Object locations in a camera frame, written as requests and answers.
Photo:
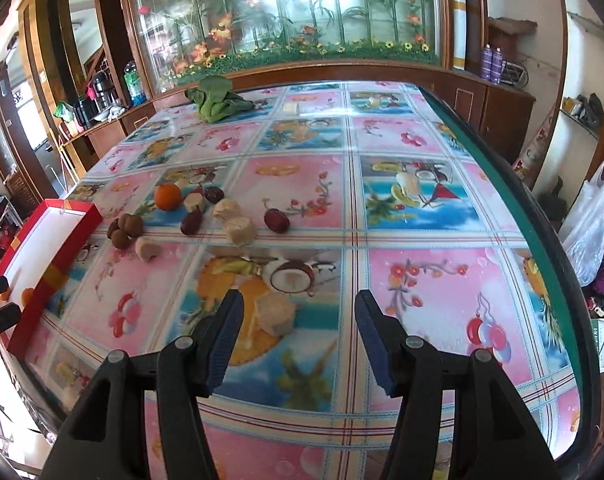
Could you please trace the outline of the brown longan fruit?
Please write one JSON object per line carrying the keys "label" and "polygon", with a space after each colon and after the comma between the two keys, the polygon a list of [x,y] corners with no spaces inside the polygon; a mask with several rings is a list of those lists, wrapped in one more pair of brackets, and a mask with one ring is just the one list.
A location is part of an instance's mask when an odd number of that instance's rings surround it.
{"label": "brown longan fruit", "polygon": [[114,232],[116,232],[119,229],[119,219],[115,218],[111,223],[110,226],[108,227],[108,231],[107,231],[107,237],[111,238],[112,234]]}
{"label": "brown longan fruit", "polygon": [[124,219],[122,230],[128,237],[141,237],[144,234],[144,220],[137,214],[130,214]]}
{"label": "brown longan fruit", "polygon": [[130,247],[132,239],[123,230],[115,230],[110,235],[112,245],[119,250]]}

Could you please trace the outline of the large orange tangerine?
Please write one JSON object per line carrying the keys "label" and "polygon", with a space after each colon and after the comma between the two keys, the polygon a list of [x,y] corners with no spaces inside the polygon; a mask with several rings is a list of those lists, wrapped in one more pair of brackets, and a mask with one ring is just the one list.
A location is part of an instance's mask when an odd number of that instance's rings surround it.
{"label": "large orange tangerine", "polygon": [[154,205],[162,211],[173,211],[183,201],[180,187],[172,182],[158,185],[153,193]]}

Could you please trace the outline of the dark red jujube date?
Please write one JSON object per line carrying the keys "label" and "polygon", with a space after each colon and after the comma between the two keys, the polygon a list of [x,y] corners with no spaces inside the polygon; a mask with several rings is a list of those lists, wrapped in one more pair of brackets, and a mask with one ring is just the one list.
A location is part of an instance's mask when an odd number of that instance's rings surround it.
{"label": "dark red jujube date", "polygon": [[277,208],[268,208],[264,214],[264,223],[270,231],[283,234],[290,229],[288,216]]}
{"label": "dark red jujube date", "polygon": [[186,236],[195,236],[201,228],[203,214],[198,208],[188,212],[180,222],[180,232]]}

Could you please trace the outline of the small orange tangerine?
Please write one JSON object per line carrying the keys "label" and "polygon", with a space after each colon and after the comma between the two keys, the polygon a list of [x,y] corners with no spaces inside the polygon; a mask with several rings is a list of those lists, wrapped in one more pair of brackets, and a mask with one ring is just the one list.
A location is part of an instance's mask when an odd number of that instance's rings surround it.
{"label": "small orange tangerine", "polygon": [[28,305],[29,301],[33,297],[33,294],[34,294],[34,289],[32,289],[32,287],[27,287],[22,290],[21,303],[22,303],[23,307],[26,307]]}

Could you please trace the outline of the red white shallow box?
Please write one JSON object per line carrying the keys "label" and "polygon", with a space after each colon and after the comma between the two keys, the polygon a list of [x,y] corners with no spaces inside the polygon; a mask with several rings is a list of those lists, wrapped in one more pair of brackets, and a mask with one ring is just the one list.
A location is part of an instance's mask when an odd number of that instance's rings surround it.
{"label": "red white shallow box", "polygon": [[[8,281],[8,299],[21,311],[17,325],[0,336],[15,358],[25,358],[48,299],[63,286],[76,256],[102,222],[96,205],[48,198],[40,203],[12,239],[0,260],[0,278]],[[34,294],[22,306],[22,290]]]}

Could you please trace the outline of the white plastic bag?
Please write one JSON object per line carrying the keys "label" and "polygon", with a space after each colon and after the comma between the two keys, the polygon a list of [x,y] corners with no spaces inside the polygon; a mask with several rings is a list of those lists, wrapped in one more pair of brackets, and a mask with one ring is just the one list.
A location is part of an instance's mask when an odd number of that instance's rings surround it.
{"label": "white plastic bag", "polygon": [[559,237],[579,286],[589,285],[604,256],[604,161],[582,184]]}

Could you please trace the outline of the black coffee maker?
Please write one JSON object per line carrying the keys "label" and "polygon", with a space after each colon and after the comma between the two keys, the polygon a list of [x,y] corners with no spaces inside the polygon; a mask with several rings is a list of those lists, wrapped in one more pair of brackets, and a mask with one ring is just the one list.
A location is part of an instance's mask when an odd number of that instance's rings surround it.
{"label": "black coffee maker", "polygon": [[99,112],[108,110],[116,102],[116,92],[110,75],[104,70],[98,70],[93,76],[96,107]]}

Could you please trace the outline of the green plastic bottle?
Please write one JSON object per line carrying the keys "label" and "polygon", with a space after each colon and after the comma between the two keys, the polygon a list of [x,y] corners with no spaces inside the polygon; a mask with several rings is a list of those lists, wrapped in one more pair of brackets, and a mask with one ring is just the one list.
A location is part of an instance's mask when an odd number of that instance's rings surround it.
{"label": "green plastic bottle", "polygon": [[139,106],[147,101],[144,86],[140,79],[137,66],[134,61],[128,62],[124,67],[124,80],[130,94],[132,104]]}

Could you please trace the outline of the colourful fruit print tablecloth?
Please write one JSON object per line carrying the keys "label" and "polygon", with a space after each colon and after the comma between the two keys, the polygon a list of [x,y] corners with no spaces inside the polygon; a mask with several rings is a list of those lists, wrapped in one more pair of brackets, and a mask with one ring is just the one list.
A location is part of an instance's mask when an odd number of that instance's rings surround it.
{"label": "colourful fruit print tablecloth", "polygon": [[[549,292],[503,192],[411,84],[334,82],[249,93],[255,109],[209,125],[191,105],[162,110],[75,186],[104,222],[144,220],[162,254],[142,262],[99,228],[50,298],[25,362],[70,411],[106,354],[162,349],[212,314],[228,289],[244,322],[223,385],[201,405],[225,479],[374,479],[399,401],[375,383],[352,315],[368,289],[405,331],[441,350],[495,356],[554,456],[574,442],[580,400]],[[300,114],[286,115],[285,102]],[[255,240],[233,246],[206,201],[162,211],[208,186],[241,206]],[[290,220],[278,234],[264,214]],[[282,292],[293,330],[259,328],[255,299]]]}

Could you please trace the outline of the green leafy bok choy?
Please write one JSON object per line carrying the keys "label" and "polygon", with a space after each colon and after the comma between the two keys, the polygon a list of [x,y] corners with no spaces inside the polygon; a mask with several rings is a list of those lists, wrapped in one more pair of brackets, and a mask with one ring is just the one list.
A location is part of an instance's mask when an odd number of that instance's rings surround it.
{"label": "green leafy bok choy", "polygon": [[185,96],[197,105],[199,117],[208,124],[255,109],[252,101],[232,91],[229,79],[218,75],[204,77],[195,87],[186,89]]}

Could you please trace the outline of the wooden sideboard cabinet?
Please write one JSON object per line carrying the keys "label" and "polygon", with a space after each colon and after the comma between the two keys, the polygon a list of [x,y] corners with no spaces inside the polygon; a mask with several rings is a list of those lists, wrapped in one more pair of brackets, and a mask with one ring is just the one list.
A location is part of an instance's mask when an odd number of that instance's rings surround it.
{"label": "wooden sideboard cabinet", "polygon": [[515,162],[530,125],[535,104],[533,96],[453,72],[434,73],[428,88],[506,162]]}

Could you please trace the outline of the small beige yam piece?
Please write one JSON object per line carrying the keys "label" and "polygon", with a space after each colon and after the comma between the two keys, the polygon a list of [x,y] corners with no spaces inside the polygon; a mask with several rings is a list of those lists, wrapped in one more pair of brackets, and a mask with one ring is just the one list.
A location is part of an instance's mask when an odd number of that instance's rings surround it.
{"label": "small beige yam piece", "polygon": [[282,111],[286,115],[298,115],[300,114],[300,104],[298,102],[285,102],[282,107]]}

